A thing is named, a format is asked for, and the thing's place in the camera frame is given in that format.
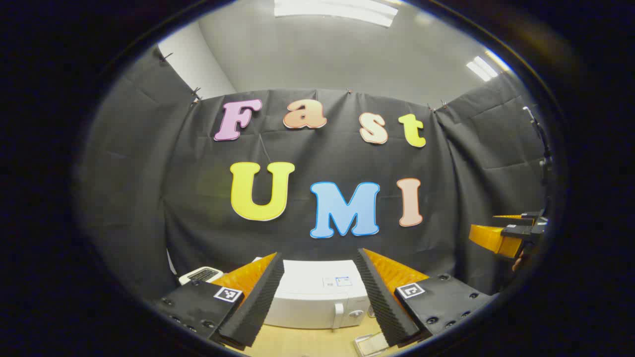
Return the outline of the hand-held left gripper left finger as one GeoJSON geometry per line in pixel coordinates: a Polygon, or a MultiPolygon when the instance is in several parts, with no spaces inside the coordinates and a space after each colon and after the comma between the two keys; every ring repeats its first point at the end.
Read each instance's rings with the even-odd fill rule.
{"type": "Polygon", "coordinates": [[[154,307],[204,341],[242,351],[253,346],[283,274],[283,259],[275,252],[213,282],[192,278],[154,307]]]}

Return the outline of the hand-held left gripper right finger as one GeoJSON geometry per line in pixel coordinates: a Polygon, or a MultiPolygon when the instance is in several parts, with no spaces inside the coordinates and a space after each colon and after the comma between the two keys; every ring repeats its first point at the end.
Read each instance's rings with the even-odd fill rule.
{"type": "Polygon", "coordinates": [[[390,347],[451,330],[498,296],[447,273],[420,273],[365,248],[358,249],[355,265],[390,347]]]}

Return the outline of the white microwave oven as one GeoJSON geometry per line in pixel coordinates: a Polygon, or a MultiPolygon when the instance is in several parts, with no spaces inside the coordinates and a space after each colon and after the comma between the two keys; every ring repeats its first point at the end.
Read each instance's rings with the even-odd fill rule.
{"type": "Polygon", "coordinates": [[[371,306],[352,260],[283,260],[284,274],[264,324],[293,329],[360,325],[371,306]]]}

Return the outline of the small white rectangular dish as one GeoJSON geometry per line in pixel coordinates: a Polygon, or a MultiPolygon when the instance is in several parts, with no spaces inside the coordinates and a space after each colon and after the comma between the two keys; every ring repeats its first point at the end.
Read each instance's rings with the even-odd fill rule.
{"type": "Polygon", "coordinates": [[[358,357],[376,357],[388,350],[389,345],[382,332],[362,335],[354,339],[358,357]]]}

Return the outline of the white toaster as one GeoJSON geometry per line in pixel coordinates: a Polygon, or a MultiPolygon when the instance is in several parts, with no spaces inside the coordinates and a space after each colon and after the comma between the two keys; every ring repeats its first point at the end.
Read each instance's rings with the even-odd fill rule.
{"type": "Polygon", "coordinates": [[[186,273],[179,277],[179,283],[181,286],[189,283],[192,280],[198,280],[201,282],[212,283],[222,278],[224,272],[213,267],[202,266],[189,273],[186,273]]]}

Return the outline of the small ceiling light panel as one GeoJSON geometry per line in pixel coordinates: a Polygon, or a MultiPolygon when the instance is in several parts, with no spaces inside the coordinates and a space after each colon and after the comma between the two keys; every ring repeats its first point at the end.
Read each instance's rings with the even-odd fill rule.
{"type": "Polygon", "coordinates": [[[494,52],[485,50],[484,55],[487,59],[475,56],[466,64],[466,67],[481,80],[488,82],[500,74],[511,72],[508,64],[494,52]]]}

